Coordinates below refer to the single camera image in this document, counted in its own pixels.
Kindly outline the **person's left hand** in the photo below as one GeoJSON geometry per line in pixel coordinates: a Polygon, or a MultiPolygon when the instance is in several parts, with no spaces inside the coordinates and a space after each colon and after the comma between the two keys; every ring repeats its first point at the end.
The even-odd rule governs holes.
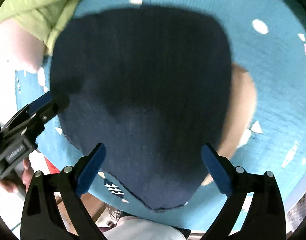
{"type": "Polygon", "coordinates": [[[15,172],[14,176],[0,180],[0,187],[8,193],[19,193],[23,189],[27,193],[34,174],[31,162],[28,158],[22,161],[20,165],[21,173],[15,172]]]}

